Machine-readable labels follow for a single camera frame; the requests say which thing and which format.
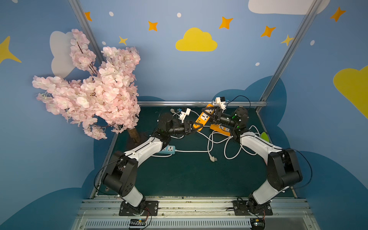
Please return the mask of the green toy shovel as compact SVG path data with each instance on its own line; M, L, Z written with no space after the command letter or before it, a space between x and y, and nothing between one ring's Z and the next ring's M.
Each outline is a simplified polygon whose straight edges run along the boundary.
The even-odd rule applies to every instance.
M265 132L262 132L260 134L260 138L263 139L266 142L270 142L270 139L269 139L268 135Z

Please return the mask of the right controller board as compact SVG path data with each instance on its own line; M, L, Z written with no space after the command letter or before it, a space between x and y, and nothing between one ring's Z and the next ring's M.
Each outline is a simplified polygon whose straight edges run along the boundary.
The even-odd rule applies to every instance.
M265 221L259 218L250 219L251 230L264 230L265 229Z

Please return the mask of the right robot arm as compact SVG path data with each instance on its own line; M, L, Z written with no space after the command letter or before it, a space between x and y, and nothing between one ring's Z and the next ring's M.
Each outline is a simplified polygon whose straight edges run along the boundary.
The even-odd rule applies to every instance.
M267 142L247 127L248 110L238 107L232 115L216 108L212 117L214 124L229 127L230 136L242 146L262 157L267 166L266 181L249 195L248 206L258 208L269 203L280 192L302 181L302 171L296 152Z

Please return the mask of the left controller board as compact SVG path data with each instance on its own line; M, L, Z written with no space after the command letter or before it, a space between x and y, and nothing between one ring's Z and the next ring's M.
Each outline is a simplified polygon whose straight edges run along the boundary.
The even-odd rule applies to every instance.
M142 219L130 219L128 228L129 229L144 229L147 226L147 222L143 221Z

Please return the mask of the controller board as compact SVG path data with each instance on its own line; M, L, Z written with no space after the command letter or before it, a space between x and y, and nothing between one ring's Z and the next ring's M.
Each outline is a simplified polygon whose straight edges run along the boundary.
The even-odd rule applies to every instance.
M265 229L265 221L259 218L250 219L251 230L264 230Z
M147 222L143 221L142 219L130 219L128 228L129 229L144 229L147 226Z

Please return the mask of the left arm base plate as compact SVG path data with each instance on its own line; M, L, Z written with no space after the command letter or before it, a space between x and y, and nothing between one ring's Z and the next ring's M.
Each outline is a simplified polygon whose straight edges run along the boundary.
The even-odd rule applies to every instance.
M141 203L134 207L127 201L123 201L120 205L119 216L157 216L159 201L157 200L142 200Z

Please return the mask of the pink cherry blossom tree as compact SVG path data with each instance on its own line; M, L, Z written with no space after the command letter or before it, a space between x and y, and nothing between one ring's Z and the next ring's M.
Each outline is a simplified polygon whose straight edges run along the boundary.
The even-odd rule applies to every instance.
M73 65L89 72L90 77L67 81L59 76L35 76L33 87L45 91L37 100L45 103L48 112L82 126L84 133L95 140L107 138L107 127L117 134L133 130L140 113L133 73L140 62L139 52L135 47L104 47L102 54L106 60L97 68L96 55L89 49L87 36L78 29L71 32Z

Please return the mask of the orange power strip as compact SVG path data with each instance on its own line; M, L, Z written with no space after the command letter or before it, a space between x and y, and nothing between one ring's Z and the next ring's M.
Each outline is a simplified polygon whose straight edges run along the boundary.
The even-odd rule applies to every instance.
M209 121L210 115L213 115L215 112L214 109L206 109L205 112L202 112L198 119L195 121L195 124L193 125L193 128L200 132L204 125Z
M223 126L223 125L211 124L210 129L212 129L213 131L218 132L222 135L225 135L225 136L228 136L228 137L231 136L230 129Z

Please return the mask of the aluminium front rail frame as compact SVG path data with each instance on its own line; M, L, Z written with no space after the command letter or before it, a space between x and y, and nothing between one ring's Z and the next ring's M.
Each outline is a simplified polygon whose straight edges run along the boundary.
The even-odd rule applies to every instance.
M320 227L305 199L274 198L273 216L236 216L235 197L147 197L159 201L157 216L119 216L122 200L116 196L87 199L76 215L73 230L129 229L130 219L142 219L141 230L250 230L250 219L263 219L265 230L318 230Z

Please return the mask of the teal power strip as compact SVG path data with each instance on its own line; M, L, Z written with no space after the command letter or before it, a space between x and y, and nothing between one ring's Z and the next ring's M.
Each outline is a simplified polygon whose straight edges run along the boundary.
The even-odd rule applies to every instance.
M173 145L166 146L163 150L159 152L159 154L163 155L174 155L176 152L176 148Z

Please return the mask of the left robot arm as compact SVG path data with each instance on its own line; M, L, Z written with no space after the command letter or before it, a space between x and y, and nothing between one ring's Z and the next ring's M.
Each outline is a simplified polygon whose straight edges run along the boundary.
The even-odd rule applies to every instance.
M120 195L133 208L141 208L144 196L135 187L139 166L168 146L171 136L189 135L199 131L202 124L179 120L169 113L159 117L152 135L142 144L126 152L116 151L106 166L101 184Z

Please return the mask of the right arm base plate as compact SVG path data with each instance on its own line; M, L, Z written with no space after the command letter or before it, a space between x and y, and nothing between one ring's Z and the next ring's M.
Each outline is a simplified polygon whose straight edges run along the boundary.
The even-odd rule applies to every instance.
M273 216L269 202L258 205L253 201L234 200L232 204L236 216Z

